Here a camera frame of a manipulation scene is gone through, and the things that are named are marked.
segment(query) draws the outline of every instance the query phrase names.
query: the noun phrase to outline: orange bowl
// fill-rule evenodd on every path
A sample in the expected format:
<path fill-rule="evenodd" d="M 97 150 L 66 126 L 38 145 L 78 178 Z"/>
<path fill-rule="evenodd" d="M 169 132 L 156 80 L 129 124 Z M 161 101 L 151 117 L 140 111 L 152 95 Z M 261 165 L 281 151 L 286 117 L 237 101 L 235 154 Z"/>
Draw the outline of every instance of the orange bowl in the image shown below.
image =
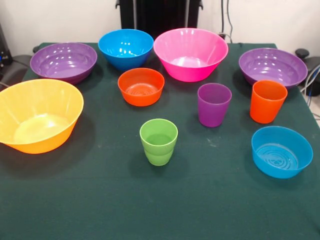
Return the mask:
<path fill-rule="evenodd" d="M 150 68 L 134 68 L 124 72 L 118 79 L 118 87 L 124 100 L 137 107 L 145 107 L 159 100 L 165 78 Z"/>
<path fill-rule="evenodd" d="M 35 79 L 0 92 L 0 143 L 23 153 L 56 149 L 70 136 L 84 107 L 70 83 Z"/>

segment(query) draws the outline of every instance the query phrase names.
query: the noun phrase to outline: orange cup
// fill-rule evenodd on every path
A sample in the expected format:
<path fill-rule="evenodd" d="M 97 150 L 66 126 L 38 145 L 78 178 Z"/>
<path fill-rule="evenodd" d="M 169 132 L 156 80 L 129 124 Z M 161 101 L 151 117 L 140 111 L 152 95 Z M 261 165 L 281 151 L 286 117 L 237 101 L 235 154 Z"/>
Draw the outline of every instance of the orange cup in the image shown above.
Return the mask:
<path fill-rule="evenodd" d="M 253 84 L 250 116 L 260 123 L 271 123 L 284 103 L 288 91 L 281 83 L 272 80 L 260 80 Z"/>
<path fill-rule="evenodd" d="M 150 68 L 134 68 L 124 72 L 118 79 L 118 87 L 124 100 L 134 106 L 144 107 L 159 100 L 165 78 Z"/>

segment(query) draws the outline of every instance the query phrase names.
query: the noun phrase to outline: plastic bowl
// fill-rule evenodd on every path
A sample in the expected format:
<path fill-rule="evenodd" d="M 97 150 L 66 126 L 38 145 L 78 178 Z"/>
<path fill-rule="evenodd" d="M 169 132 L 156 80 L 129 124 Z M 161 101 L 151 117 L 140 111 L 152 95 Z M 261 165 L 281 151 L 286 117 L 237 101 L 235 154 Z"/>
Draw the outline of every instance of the plastic bowl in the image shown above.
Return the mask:
<path fill-rule="evenodd" d="M 135 29 L 111 31 L 98 43 L 104 57 L 120 71 L 139 68 L 147 60 L 153 45 L 154 39 L 148 33 Z"/>
<path fill-rule="evenodd" d="M 149 106 L 158 101 L 164 85 L 164 76 L 150 68 L 128 70 L 118 79 L 124 100 L 137 107 Z"/>
<path fill-rule="evenodd" d="M 97 62 L 96 51 L 83 43 L 55 43 L 37 51 L 30 60 L 31 69 L 41 78 L 70 84 L 84 80 Z"/>
<path fill-rule="evenodd" d="M 282 126 L 266 126 L 251 139 L 253 161 L 266 175 L 288 179 L 307 167 L 312 147 L 299 133 Z"/>
<path fill-rule="evenodd" d="M 199 28 L 178 28 L 158 36 L 154 52 L 168 74 L 183 82 L 207 78 L 228 54 L 217 34 Z"/>
<path fill-rule="evenodd" d="M 249 50 L 241 55 L 239 66 L 251 85 L 268 79 L 289 89 L 301 83 L 308 74 L 307 66 L 300 58 L 276 48 Z"/>
<path fill-rule="evenodd" d="M 62 145 L 84 107 L 81 92 L 55 79 L 35 79 L 0 92 L 0 143 L 40 154 Z"/>

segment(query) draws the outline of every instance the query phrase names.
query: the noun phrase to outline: white wall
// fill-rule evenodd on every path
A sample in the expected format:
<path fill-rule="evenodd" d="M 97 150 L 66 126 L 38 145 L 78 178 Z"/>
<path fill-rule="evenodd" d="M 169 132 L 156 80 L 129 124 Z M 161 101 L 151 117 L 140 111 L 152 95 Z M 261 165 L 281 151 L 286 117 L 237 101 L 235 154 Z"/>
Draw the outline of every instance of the white wall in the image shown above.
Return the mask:
<path fill-rule="evenodd" d="M 198 28 L 221 31 L 221 1 L 202 0 Z M 227 0 L 224 0 L 224 32 L 229 33 Z M 320 0 L 229 0 L 235 43 L 276 43 L 294 53 L 306 48 L 320 56 Z"/>
<path fill-rule="evenodd" d="M 0 23 L 13 56 L 42 42 L 98 42 L 121 28 L 115 0 L 0 0 Z"/>
<path fill-rule="evenodd" d="M 276 43 L 288 52 L 306 48 L 320 56 L 320 0 L 229 1 L 234 42 Z M 220 3 L 203 0 L 199 28 L 221 31 Z M 42 42 L 97 42 L 121 28 L 115 0 L 0 0 L 0 23 L 12 55 L 31 54 Z M 229 29 L 225 15 L 224 31 Z"/>

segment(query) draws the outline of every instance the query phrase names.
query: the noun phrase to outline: plastic cup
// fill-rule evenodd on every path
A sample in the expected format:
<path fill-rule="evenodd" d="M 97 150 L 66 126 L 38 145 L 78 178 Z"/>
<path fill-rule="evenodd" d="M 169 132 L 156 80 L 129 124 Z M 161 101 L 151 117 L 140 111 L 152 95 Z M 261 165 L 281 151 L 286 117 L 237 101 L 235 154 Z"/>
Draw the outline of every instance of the plastic cup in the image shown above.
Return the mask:
<path fill-rule="evenodd" d="M 277 116 L 288 91 L 272 80 L 257 81 L 252 87 L 250 116 L 260 124 L 269 124 Z"/>
<path fill-rule="evenodd" d="M 155 118 L 140 128 L 140 138 L 149 162 L 163 166 L 169 162 L 177 142 L 178 128 L 171 121 Z"/>
<path fill-rule="evenodd" d="M 198 117 L 202 125 L 217 127 L 223 122 L 232 93 L 219 83 L 207 83 L 198 89 Z"/>

